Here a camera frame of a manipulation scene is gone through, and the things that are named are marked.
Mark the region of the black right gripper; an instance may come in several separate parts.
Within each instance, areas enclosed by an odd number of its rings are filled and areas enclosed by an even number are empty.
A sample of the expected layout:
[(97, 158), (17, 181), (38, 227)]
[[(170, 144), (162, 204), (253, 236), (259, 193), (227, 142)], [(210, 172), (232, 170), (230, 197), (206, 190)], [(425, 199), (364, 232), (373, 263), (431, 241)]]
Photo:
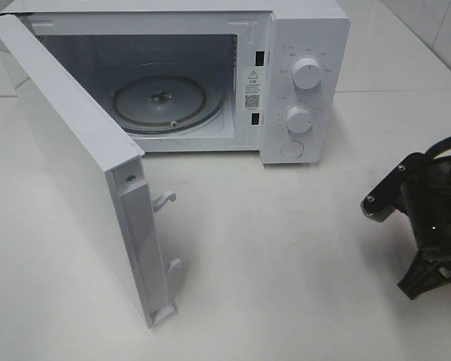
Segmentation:
[(451, 156), (407, 156), (395, 204), (410, 221), (417, 253), (399, 289), (411, 300), (451, 284)]

